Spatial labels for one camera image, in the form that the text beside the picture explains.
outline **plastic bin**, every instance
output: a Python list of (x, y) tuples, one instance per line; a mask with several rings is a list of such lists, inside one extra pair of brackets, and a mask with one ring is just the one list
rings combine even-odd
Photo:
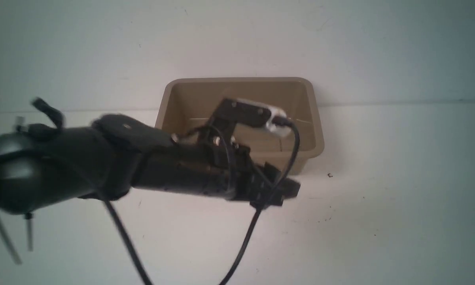
[[(307, 160), (324, 150), (320, 115), (311, 83), (303, 78), (193, 78), (178, 79), (165, 87), (156, 128), (185, 133), (203, 125), (223, 98), (248, 99), (282, 108), (295, 122), (301, 145), (291, 174), (298, 174)], [(238, 125), (236, 141), (251, 148), (257, 163), (269, 162), (283, 169), (293, 148), (293, 134), (275, 135)]]

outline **wire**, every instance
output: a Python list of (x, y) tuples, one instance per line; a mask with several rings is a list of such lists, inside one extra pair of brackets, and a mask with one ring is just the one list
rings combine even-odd
[(260, 213), (262, 212), (262, 209), (257, 209), (255, 212), (255, 215), (253, 215), (252, 222), (250, 223), (250, 226), (248, 227), (248, 232), (246, 233), (246, 236), (244, 237), (244, 240), (241, 245), (241, 249), (239, 250), (239, 253), (237, 254), (236, 259), (234, 260), (234, 263), (232, 264), (232, 267), (230, 267), (229, 272), (225, 275), (223, 280), (219, 283), (219, 285), (226, 285), (232, 275), (234, 275), (234, 272), (237, 269), (237, 266), (239, 265), (239, 262), (241, 262), (242, 257), (244, 256), (244, 252), (246, 251), (246, 247), (248, 247), (248, 243), (250, 242), (250, 238), (252, 237), (253, 230), (255, 229), (255, 225), (257, 224), (257, 221), (259, 220)]
[(259, 216), (264, 209), (264, 207), (270, 202), (270, 200), (274, 197), (274, 195), (278, 191), (278, 185), (283, 182), (283, 180), (287, 177), (288, 173), (292, 169), (293, 163), (295, 162), (295, 159), (297, 158), (297, 153), (299, 152), (299, 146), (301, 144), (301, 137), (299, 135), (299, 130), (295, 126), (295, 124), (291, 121), (289, 121), (286, 118), (282, 117), (275, 117), (275, 119), (279, 118), (276, 122), (273, 120), (273, 123), (280, 125), (280, 126), (286, 126), (289, 127), (294, 135), (295, 142), (293, 144), (292, 148), (292, 154), (290, 155), (290, 159), (288, 160), (285, 169), (282, 171), (281, 176), (274, 182), (270, 182), (270, 180), (266, 177), (266, 175), (261, 171), (261, 169), (258, 168), (255, 164), (252, 163), (252, 166), (255, 170), (255, 172), (264, 180), (264, 182), (270, 187), (271, 189), (271, 194), (268, 199), (264, 200), (264, 203), (262, 205), (259, 205), (257, 207), (257, 211), (255, 212), (255, 215), (252, 218), (252, 222), (250, 223), (250, 226), (248, 227), (248, 232), (246, 233), (246, 236), (244, 238), (244, 241), (242, 243), (241, 249), (239, 250), (239, 253), (236, 256), (236, 259), (234, 260), (234, 263), (232, 264), (232, 267), (230, 267), (230, 270), (228, 271), (227, 275), (223, 278), (223, 280), (219, 283), (219, 285), (226, 285), (232, 275), (234, 274), (235, 270), (237, 269), (237, 266), (241, 262), (242, 257), (244, 256), (244, 252), (246, 251), (246, 247), (248, 247), (248, 242), (250, 241), (250, 238), (253, 233), (253, 229), (255, 229), (255, 225), (257, 224), (257, 220), (259, 219)]
[(272, 197), (274, 197), (274, 195), (277, 193), (277, 191), (279, 189), (278, 185), (281, 182), (283, 182), (283, 180), (285, 180), (286, 176), (288, 175), (288, 173), (292, 169), (293, 163), (295, 162), (295, 159), (297, 158), (297, 153), (299, 153), (299, 147), (301, 145), (301, 136), (299, 135), (299, 130), (298, 130), (297, 126), (295, 126), (295, 124), (292, 121), (289, 121), (288, 119), (284, 118), (284, 120), (281, 120), (281, 123), (278, 124), (278, 125), (283, 125), (283, 126), (289, 127), (292, 130), (293, 137), (294, 137), (294, 143), (293, 143), (292, 154), (290, 155), (290, 159), (288, 160), (285, 169), (282, 171), (281, 176), (276, 180), (276, 182), (272, 186), (272, 190), (271, 190), (272, 193), (271, 193), (269, 199), (267, 200), (266, 204), (268, 202), (270, 202)]

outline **black cable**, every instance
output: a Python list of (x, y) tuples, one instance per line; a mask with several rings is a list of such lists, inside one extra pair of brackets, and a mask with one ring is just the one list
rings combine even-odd
[(283, 180), (286, 178), (290, 170), (292, 169), (293, 163), (295, 162), (295, 159), (297, 158), (297, 153), (299, 152), (299, 146), (301, 144), (301, 137), (299, 135), (299, 130), (295, 126), (295, 124), (291, 121), (289, 121), (286, 118), (283, 117), (275, 117), (272, 121), (274, 124), (279, 125), (279, 126), (286, 126), (289, 127), (294, 135), (295, 142), (293, 144), (292, 148), (292, 154), (290, 155), (290, 159), (288, 160), (285, 169), (282, 171), (281, 176), (274, 182), (270, 182), (270, 180), (266, 177), (266, 175), (261, 171), (258, 166), (252, 163), (252, 166), (255, 170), (255, 172), (260, 175), (260, 177), (264, 180), (264, 182), (270, 187), (271, 189), (271, 194), (268, 199), (264, 200), (264, 204), (261, 206), (257, 207), (257, 211), (255, 212), (255, 215), (252, 218), (252, 222), (250, 223), (250, 226), (248, 227), (248, 232), (246, 233), (246, 236), (244, 238), (244, 241), (242, 243), (241, 249), (239, 249), (239, 253), (236, 256), (236, 259), (234, 260), (234, 263), (232, 264), (232, 267), (230, 267), (229, 272), (227, 275), (223, 278), (223, 280), (219, 283), (219, 285), (226, 285), (232, 275), (234, 274), (235, 270), (237, 269), (237, 266), (239, 265), (239, 262), (241, 262), (242, 257), (244, 256), (244, 251), (246, 251), (246, 247), (248, 247), (248, 242), (250, 241), (250, 238), (253, 233), (253, 229), (255, 229), (255, 224), (257, 223), (257, 220), (259, 219), (260, 213), (264, 209), (265, 205), (267, 205), (272, 197), (277, 193), (278, 191), (278, 185), (283, 182)]
[(272, 122), (278, 126), (285, 126), (289, 127), (292, 132), (293, 132), (293, 137), (294, 137), (294, 143), (293, 143), (293, 148), (292, 148), (292, 154), (290, 155), (290, 159), (288, 160), (285, 169), (282, 171), (281, 176), (274, 182), (274, 185), (272, 186), (272, 193), (269, 199), (267, 200), (266, 204), (270, 202), (272, 197), (277, 193), (278, 191), (278, 185), (285, 180), (286, 176), (290, 172), (290, 170), (293, 167), (293, 163), (295, 162), (295, 159), (297, 158), (297, 153), (299, 152), (299, 147), (301, 146), (301, 136), (299, 135), (299, 130), (295, 124), (290, 121), (289, 119), (286, 119), (284, 117), (274, 117)]
[(150, 280), (146, 270), (144, 269), (141, 259), (139, 258), (137, 254), (134, 244), (132, 243), (129, 234), (127, 233), (127, 230), (125, 229), (125, 226), (123, 225), (123, 222), (121, 221), (121, 218), (119, 217), (118, 212), (116, 212), (116, 209), (114, 209), (107, 195), (102, 191), (102, 189), (98, 185), (94, 184), (93, 181), (91, 181), (91, 179), (89, 179), (85, 175), (85, 173), (80, 171), (80, 169), (76, 165), (72, 164), (70, 161), (67, 161), (63, 157), (53, 155), (53, 154), (49, 154), (49, 155), (51, 158), (57, 160), (61, 164), (67, 166), (72, 171), (77, 173), (84, 181), (86, 181), (86, 183), (88, 183), (90, 187), (92, 187), (95, 190), (97, 197), (104, 203), (104, 206), (109, 212), (109, 215), (111, 215), (114, 225), (118, 229), (121, 239), (123, 240), (123, 243), (125, 244), (125, 247), (127, 248), (127, 251), (129, 252), (130, 258), (132, 262), (134, 263), (134, 267), (136, 268), (137, 273), (141, 277), (142, 282), (144, 283), (144, 285), (154, 285), (154, 283)]
[(253, 215), (252, 222), (250, 223), (250, 226), (248, 227), (248, 232), (246, 233), (246, 236), (244, 237), (244, 240), (241, 245), (241, 249), (239, 250), (237, 257), (234, 260), (232, 267), (230, 267), (229, 272), (227, 272), (227, 274), (225, 275), (223, 280), (221, 280), (219, 285), (226, 285), (227, 282), (232, 277), (232, 275), (234, 275), (234, 272), (236, 271), (237, 266), (239, 265), (239, 262), (241, 262), (241, 259), (244, 256), (246, 247), (248, 247), (248, 243), (250, 242), (250, 238), (252, 237), (253, 230), (255, 229), (255, 225), (257, 224), (257, 220), (259, 220), (259, 216), (261, 212), (262, 212), (262, 209), (257, 209), (257, 211), (255, 212), (255, 215)]

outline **bolt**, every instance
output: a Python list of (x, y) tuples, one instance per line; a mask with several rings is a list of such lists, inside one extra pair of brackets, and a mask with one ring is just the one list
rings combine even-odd
[(215, 146), (219, 146), (220, 144), (220, 137), (214, 137), (212, 139), (212, 143), (215, 145)]

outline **robotic arm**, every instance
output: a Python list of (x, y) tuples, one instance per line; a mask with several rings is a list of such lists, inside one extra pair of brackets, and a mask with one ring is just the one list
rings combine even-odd
[[(281, 206), (284, 199), (296, 197), (300, 188), (298, 182), (286, 178), (299, 149), (299, 134), (286, 114), (272, 106), (224, 99), (204, 126), (185, 135), (170, 135), (118, 114), (104, 115), (89, 127), (64, 128), (58, 110), (42, 99), (33, 105), (56, 128), (17, 125), (16, 132), (0, 136), (0, 209), (25, 215), (30, 249), (33, 211), (72, 198), (98, 199), (106, 204), (144, 283), (152, 284), (109, 201), (134, 187), (250, 202), (257, 214), (246, 235), (249, 240), (261, 211)], [(268, 163), (255, 164), (250, 148), (233, 143), (236, 124), (277, 135), (286, 135), (292, 128), (296, 142), (285, 171)], [(195, 144), (186, 142), (192, 135), (198, 135)], [(0, 234), (20, 263), (1, 222)], [(247, 243), (245, 239), (233, 270)]]

